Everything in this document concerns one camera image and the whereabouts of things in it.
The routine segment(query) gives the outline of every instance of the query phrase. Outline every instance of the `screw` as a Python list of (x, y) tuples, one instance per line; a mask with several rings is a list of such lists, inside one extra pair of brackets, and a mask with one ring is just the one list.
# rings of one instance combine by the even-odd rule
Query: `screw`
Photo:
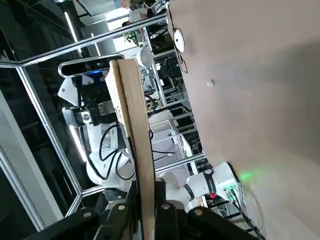
[(92, 215), (91, 212), (87, 211), (87, 212), (85, 212), (82, 216), (83, 216), (84, 218), (88, 218), (88, 217), (90, 217), (91, 215)]
[(170, 205), (165, 203), (161, 206), (164, 210), (168, 210), (170, 208)]
[(125, 209), (126, 208), (126, 205), (119, 205), (118, 206), (118, 210), (123, 210), (123, 209)]
[(206, 85), (207, 85), (208, 87), (213, 87), (213, 86), (215, 85), (215, 80), (211, 79), (210, 81), (208, 81), (208, 82), (206, 83)]
[(201, 209), (196, 209), (194, 210), (195, 215), (201, 216), (202, 215), (202, 210)]
[(82, 118), (83, 118), (83, 120), (87, 121), (87, 120), (90, 119), (90, 116), (89, 116), (89, 114), (84, 114), (84, 115), (82, 116)]

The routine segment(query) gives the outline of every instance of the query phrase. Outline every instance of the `black mount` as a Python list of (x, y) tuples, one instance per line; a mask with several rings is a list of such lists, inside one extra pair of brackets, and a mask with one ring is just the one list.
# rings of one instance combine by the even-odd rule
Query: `black mount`
[[(256, 240), (255, 237), (204, 207), (186, 213), (165, 200), (166, 183), (156, 182), (156, 240)], [(141, 208), (137, 183), (132, 181), (126, 200), (102, 214), (82, 208), (27, 240), (140, 239)]]

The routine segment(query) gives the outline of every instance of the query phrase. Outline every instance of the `beige wall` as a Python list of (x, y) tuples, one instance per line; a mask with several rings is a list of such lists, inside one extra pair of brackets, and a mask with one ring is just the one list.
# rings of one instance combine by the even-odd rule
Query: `beige wall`
[(320, 1), (176, 0), (171, 11), (208, 159), (233, 165), (267, 239), (320, 239)]

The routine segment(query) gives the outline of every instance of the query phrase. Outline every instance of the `ceiling light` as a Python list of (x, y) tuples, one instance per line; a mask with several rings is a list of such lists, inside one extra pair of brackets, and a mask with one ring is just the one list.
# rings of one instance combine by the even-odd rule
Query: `ceiling light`
[(98, 55), (101, 56), (97, 43), (94, 42), (93, 44), (94, 44), (94, 46), (95, 46), (96, 51), (98, 52)]
[(85, 150), (84, 150), (84, 148), (83, 148), (83, 146), (82, 146), (82, 144), (81, 144), (81, 142), (80, 142), (80, 139), (79, 139), (79, 136), (78, 136), (78, 134), (77, 134), (77, 131), (76, 131), (75, 127), (69, 125), (69, 129), (70, 129), (72, 138), (73, 138), (73, 140), (74, 140), (74, 143), (75, 143), (75, 145), (76, 145), (76, 148), (77, 148), (78, 151), (79, 151), (79, 154), (80, 154), (82, 160), (83, 160), (84, 162), (86, 162), (86, 161), (88, 160), (88, 158), (87, 158), (86, 152), (85, 152)]
[(77, 39), (75, 30), (74, 30), (74, 27), (71, 24), (70, 17), (69, 17), (69, 15), (68, 15), (68, 13), (66, 11), (64, 12), (64, 15), (65, 15), (66, 21), (67, 21), (67, 23), (69, 25), (73, 40), (74, 40), (75, 43), (77, 43), (78, 39)]

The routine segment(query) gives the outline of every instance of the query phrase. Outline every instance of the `wooden board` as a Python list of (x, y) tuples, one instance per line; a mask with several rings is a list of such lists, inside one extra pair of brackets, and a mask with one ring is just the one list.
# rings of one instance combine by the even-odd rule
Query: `wooden board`
[(141, 199), (143, 235), (145, 240), (151, 240), (155, 229), (155, 170), (146, 102), (136, 60), (110, 62), (110, 71), (105, 81), (125, 139), (130, 139), (132, 143)]
[(208, 160), (232, 164), (268, 240), (320, 239), (320, 1), (170, 7)]

